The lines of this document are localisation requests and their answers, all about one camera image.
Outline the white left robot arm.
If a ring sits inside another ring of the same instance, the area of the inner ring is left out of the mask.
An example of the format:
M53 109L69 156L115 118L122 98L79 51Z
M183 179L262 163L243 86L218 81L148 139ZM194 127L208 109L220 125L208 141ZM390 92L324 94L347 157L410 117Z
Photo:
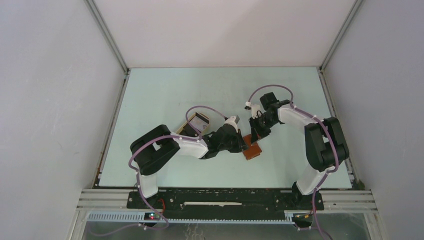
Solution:
M241 153L248 146L241 131L229 123L201 138L171 132L161 124L136 139L129 149L132 155L128 166L136 171L136 186L141 190L138 201L145 208L153 208L158 202L157 172L174 156L207 160L222 151Z

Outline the oval wooden tray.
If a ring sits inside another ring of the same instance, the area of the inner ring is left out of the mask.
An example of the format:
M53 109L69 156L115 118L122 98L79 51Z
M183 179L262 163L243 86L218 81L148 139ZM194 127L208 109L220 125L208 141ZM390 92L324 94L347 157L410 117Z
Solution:
M185 122L176 134L196 138L199 136L197 132L203 135L210 126L210 118L201 112L195 112L188 119L191 125Z

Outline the brown leather card holder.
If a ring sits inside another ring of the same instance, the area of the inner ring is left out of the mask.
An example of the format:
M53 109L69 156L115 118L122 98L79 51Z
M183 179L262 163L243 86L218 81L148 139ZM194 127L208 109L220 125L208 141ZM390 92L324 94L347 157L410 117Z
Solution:
M258 157L262 153L262 149L256 142L251 143L251 137L252 137L251 134L245 135L243 137L243 140L247 146L247 149L243 150L242 153L247 161Z

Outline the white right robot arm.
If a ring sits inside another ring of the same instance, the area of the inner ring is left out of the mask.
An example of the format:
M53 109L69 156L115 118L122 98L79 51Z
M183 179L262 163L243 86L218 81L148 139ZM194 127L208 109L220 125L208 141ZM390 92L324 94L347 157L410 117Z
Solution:
M291 100L279 101L273 92L264 94L260 102L260 105L245 103L245 109L251 112L251 143L267 137L276 124L291 125L304 135L308 165L294 183L290 196L295 208L304 209L326 176L336 172L341 162L350 156L340 122L335 117L320 119L301 110Z

